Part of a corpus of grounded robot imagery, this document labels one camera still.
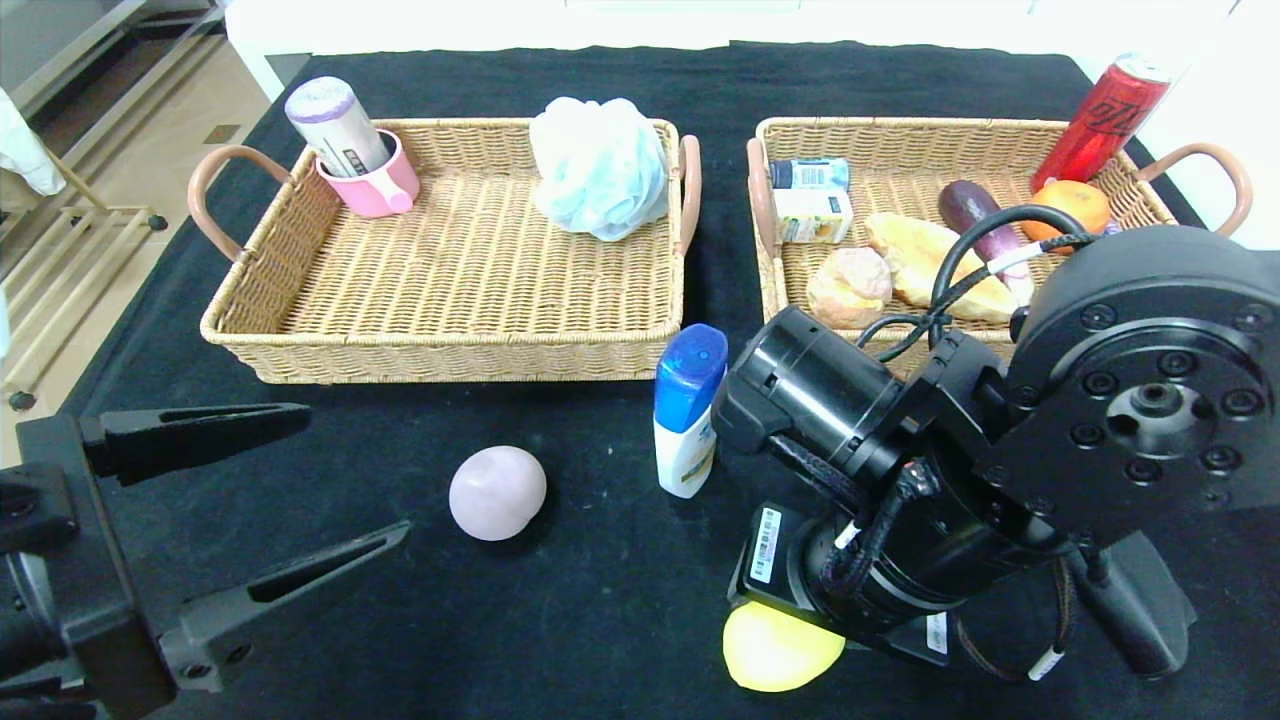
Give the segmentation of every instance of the red can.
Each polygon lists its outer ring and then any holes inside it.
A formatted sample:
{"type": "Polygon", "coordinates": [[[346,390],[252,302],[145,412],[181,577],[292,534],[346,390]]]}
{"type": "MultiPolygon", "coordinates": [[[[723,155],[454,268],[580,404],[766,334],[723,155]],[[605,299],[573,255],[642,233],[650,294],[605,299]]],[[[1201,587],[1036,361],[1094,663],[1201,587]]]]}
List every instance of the red can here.
{"type": "Polygon", "coordinates": [[[1169,82],[1167,73],[1137,53],[1116,58],[1036,170],[1032,192],[1056,179],[1085,182],[1096,176],[1138,132],[1169,82]]]}

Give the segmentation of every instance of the orange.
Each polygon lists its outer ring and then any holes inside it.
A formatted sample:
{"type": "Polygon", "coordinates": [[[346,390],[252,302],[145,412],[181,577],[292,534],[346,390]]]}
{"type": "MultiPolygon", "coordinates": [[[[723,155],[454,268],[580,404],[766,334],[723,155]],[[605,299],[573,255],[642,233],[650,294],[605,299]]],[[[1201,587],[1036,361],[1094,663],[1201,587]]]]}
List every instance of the orange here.
{"type": "MultiPolygon", "coordinates": [[[[1051,182],[1033,195],[1030,201],[1036,205],[1057,208],[1079,220],[1084,225],[1085,232],[1091,233],[1102,232],[1107,227],[1107,220],[1111,219],[1111,206],[1107,204],[1107,196],[1101,190],[1083,182],[1051,182]]],[[[1041,242],[1062,234],[1052,227],[1034,220],[1023,220],[1021,228],[1032,242],[1041,242]]],[[[1060,251],[1070,254],[1069,247],[1064,247],[1060,251]]]]}

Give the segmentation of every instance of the white cloth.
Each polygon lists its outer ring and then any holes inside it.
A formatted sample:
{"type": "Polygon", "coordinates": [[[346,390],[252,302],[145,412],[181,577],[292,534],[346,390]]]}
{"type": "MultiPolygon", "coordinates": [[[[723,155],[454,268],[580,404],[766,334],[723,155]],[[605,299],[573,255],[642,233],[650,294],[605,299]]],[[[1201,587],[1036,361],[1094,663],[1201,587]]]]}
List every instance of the white cloth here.
{"type": "Polygon", "coordinates": [[[570,232],[614,242],[667,214],[667,158],[630,100],[557,97],[529,126],[534,205],[570,232]]]}
{"type": "Polygon", "coordinates": [[[0,168],[18,173],[41,195],[58,195],[67,187],[67,179],[4,90],[0,90],[0,168]]]}

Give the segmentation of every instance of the pink ball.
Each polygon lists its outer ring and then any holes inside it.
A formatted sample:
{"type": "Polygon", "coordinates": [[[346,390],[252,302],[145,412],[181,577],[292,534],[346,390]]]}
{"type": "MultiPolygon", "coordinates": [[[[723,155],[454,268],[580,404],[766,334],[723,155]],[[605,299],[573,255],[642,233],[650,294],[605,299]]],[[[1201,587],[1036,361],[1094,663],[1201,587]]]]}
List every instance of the pink ball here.
{"type": "Polygon", "coordinates": [[[518,447],[498,445],[467,457],[449,484],[453,521],[483,541],[507,539],[538,515],[547,500],[547,473],[518,447]]]}

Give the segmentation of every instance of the white bottle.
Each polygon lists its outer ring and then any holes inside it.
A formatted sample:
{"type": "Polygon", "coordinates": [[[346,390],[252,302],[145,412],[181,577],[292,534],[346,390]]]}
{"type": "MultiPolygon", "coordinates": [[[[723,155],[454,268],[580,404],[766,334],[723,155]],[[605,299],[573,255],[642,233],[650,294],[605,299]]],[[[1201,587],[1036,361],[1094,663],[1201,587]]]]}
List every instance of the white bottle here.
{"type": "Polygon", "coordinates": [[[653,441],[658,484],[671,495],[692,497],[712,471],[712,401],[727,364],[724,333],[703,324],[681,331],[658,361],[653,441]]]}
{"type": "Polygon", "coordinates": [[[332,176],[364,176],[392,158],[351,86],[335,77],[300,85],[284,101],[284,114],[332,176]]]}

